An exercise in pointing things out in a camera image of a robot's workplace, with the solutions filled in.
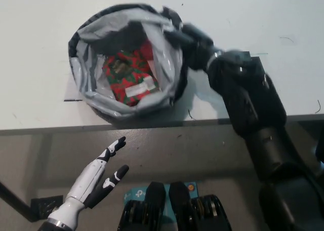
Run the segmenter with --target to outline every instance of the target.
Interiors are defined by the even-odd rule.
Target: white label
[[[147,85],[147,90],[151,91],[155,88],[154,81],[151,76],[147,76],[146,78],[144,78],[144,82]]]
[[[148,76],[144,78],[144,81],[140,84],[131,86],[129,88],[125,88],[125,93],[127,97],[133,97],[139,95],[141,93],[146,92],[147,90],[150,91],[155,88],[153,78]]]

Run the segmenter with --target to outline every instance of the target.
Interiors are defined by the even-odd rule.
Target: sticker
[[[188,187],[189,191],[194,191],[194,189],[195,189],[193,184],[188,184],[187,187]]]
[[[151,76],[147,76],[144,78],[144,81],[140,84],[131,86],[129,88],[125,88],[125,93],[127,97],[134,97],[141,93],[145,93],[146,91],[151,91],[155,88],[153,78]]]

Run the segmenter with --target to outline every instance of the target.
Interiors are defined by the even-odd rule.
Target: gray floor
[[[306,163],[318,169],[312,126],[293,123],[287,129]],[[3,136],[0,179],[25,201],[66,195],[85,165],[123,135],[127,145],[109,161],[105,176],[123,164],[130,171],[102,203],[81,213],[78,231],[116,230],[125,192],[153,180],[197,181],[200,195],[220,198],[233,231],[268,230],[258,205],[260,183],[231,126]],[[40,224],[27,222],[0,200],[0,231],[32,231]]]

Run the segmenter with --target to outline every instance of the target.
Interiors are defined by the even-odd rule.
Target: blue box
[[[189,194],[190,194],[191,198],[198,197],[198,189],[197,189],[196,182],[186,182],[185,185],[188,187]],[[164,211],[163,211],[162,223],[177,222],[176,216],[174,215],[174,212],[172,210],[170,198],[169,198],[170,185],[165,184],[164,187],[166,189],[167,195],[166,195],[166,205],[165,205]],[[132,188],[124,196],[124,205],[126,205],[126,203],[129,200],[143,201],[145,198],[146,189],[147,189],[147,186]]]

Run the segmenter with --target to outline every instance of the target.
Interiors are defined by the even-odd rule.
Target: robotic finger
[[[94,208],[114,189],[129,169],[130,168],[127,165],[123,165],[110,178],[107,178],[102,185],[97,185],[97,187],[86,198],[84,206],[86,208]]]

